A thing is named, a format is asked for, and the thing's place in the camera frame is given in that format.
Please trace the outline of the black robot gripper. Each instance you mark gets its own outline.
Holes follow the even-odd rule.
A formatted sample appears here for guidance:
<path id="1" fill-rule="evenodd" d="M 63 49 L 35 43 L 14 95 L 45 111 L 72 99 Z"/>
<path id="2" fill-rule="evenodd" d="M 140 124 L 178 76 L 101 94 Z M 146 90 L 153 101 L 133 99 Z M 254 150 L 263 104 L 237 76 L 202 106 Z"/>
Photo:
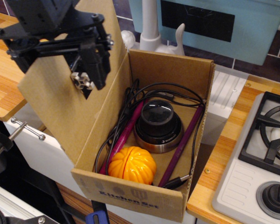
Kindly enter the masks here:
<path id="1" fill-rule="evenodd" d="M 95 28 L 95 43 L 82 43 L 79 55 L 85 72 L 96 88 L 101 90 L 105 87 L 111 70 L 108 50 L 111 50 L 112 41 L 104 30 L 105 18 L 102 14 L 79 11 L 74 8 L 72 0 L 8 0 L 7 3 L 19 22 L 0 28 L 0 40 L 7 41 L 10 49 L 7 54 L 23 73 L 38 58 L 39 51 L 16 51 L 11 48 L 12 40 L 52 40 L 60 34 Z"/>

